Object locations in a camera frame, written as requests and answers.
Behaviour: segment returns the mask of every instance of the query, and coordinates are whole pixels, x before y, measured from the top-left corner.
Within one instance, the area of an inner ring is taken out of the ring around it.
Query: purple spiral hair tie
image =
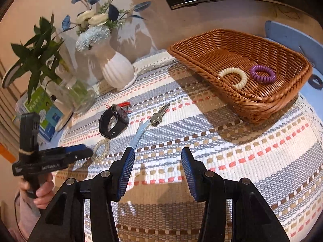
[[[261,76],[256,72],[266,72],[270,76]],[[250,76],[257,82],[262,82],[264,84],[271,84],[276,81],[276,74],[269,67],[264,65],[254,65],[250,68]]]

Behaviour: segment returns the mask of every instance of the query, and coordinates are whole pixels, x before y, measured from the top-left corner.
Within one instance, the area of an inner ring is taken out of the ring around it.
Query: tablecloth
[[[204,204],[194,202],[185,181],[180,154],[186,146],[223,178],[251,179],[291,241],[300,241],[314,225],[323,203],[323,126],[301,95],[266,122],[249,124],[200,76],[180,63],[170,64],[142,74],[122,92],[99,97],[85,114],[72,118],[59,145],[83,143],[94,148],[103,139],[98,124],[106,105],[124,101],[132,105],[130,122],[110,141],[104,161],[77,161],[54,178],[59,187],[69,177],[81,181],[108,170],[121,158],[139,122],[170,102],[163,122],[150,127],[139,141],[125,196],[112,203],[121,241],[197,240]],[[228,200],[227,241],[232,227],[230,205]],[[92,241],[89,201],[84,219],[86,241]]]

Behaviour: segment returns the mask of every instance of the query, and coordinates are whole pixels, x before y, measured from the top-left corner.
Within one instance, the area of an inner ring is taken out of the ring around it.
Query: human hand
[[[26,191],[30,189],[30,184],[25,179],[20,179],[18,183],[20,194],[23,198],[27,197]],[[46,209],[49,202],[54,197],[54,183],[52,173],[47,174],[47,181],[36,191],[37,198],[34,199],[34,204],[39,209]]]

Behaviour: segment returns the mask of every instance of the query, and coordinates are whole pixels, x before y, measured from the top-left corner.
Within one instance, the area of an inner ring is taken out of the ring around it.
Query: watch
[[[112,139],[121,134],[128,123],[127,113],[120,106],[113,104],[101,115],[99,132],[102,136]]]

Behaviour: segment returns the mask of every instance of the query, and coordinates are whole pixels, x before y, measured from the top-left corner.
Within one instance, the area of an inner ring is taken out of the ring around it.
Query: cream rose
[[[94,11],[85,11],[84,13],[81,13],[77,18],[76,18],[76,23],[77,24],[82,24],[85,20],[90,19],[95,15]]]
[[[107,14],[97,14],[88,20],[88,24],[97,25],[97,26],[103,25],[107,22],[107,19],[108,19]]]

